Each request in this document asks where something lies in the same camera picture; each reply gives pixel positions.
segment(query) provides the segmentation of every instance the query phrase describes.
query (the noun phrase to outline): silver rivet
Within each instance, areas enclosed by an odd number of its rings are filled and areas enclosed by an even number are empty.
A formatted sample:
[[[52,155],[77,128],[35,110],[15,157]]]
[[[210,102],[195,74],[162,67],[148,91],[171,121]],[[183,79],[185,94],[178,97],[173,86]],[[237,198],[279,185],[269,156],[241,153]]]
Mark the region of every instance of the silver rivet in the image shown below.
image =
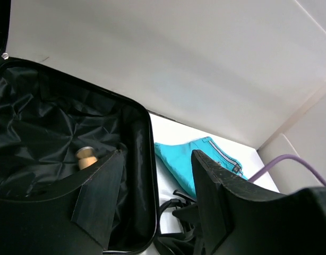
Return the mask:
[[[5,59],[5,60],[8,59],[8,54],[7,54],[6,52],[4,52],[4,53],[2,54],[2,58]]]

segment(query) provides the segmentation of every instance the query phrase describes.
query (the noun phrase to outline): bottle cork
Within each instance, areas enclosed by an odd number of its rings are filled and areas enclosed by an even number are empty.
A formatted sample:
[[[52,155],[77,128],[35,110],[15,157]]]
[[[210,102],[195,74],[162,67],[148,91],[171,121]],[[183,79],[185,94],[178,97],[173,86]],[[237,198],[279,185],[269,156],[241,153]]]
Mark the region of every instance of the bottle cork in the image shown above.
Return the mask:
[[[80,170],[91,166],[98,159],[94,156],[95,150],[92,147],[83,147],[76,152],[78,160],[78,166]]]

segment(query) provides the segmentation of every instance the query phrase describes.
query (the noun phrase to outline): turquoise pouch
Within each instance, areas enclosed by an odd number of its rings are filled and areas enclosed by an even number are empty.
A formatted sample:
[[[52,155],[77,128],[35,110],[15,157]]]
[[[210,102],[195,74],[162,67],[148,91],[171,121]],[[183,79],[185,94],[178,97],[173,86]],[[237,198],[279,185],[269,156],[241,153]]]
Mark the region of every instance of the turquoise pouch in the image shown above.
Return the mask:
[[[246,179],[242,172],[241,163],[222,151],[211,137],[180,145],[155,143],[156,155],[163,161],[181,187],[192,197],[196,198],[191,167],[191,152],[193,150],[202,150],[225,169]]]

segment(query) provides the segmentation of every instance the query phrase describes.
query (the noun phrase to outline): purple tube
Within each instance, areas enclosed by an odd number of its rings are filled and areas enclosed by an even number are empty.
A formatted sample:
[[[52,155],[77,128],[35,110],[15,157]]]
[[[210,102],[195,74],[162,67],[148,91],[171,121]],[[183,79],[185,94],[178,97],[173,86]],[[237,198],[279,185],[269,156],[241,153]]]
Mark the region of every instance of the purple tube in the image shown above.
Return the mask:
[[[280,161],[282,161],[284,159],[292,159],[292,160],[299,162],[300,164],[305,166],[309,171],[311,171],[312,174],[319,180],[319,182],[321,182],[324,186],[326,186],[326,181],[324,180],[324,178],[309,163],[307,163],[304,159],[302,159],[298,156],[292,155],[292,154],[284,154],[284,155],[280,155],[280,156],[276,157],[271,162],[269,162],[264,167],[262,167],[256,174],[254,174],[249,179],[249,181],[255,182],[263,174],[268,172],[274,165],[276,165],[277,163],[279,163]]]

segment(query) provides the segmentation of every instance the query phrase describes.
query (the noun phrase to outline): black suitcase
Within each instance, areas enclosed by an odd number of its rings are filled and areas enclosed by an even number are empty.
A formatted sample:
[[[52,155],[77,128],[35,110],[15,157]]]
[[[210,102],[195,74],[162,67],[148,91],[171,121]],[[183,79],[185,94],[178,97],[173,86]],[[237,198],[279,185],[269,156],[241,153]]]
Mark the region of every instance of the black suitcase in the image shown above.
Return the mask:
[[[144,251],[156,234],[159,208],[149,113],[111,91],[8,57],[10,7],[0,1],[0,254]],[[90,172],[79,171],[75,158],[84,146],[101,159]],[[120,184],[115,176],[101,184],[108,201],[115,200],[111,223],[96,225],[110,226],[104,250],[71,219],[81,185],[120,164]]]

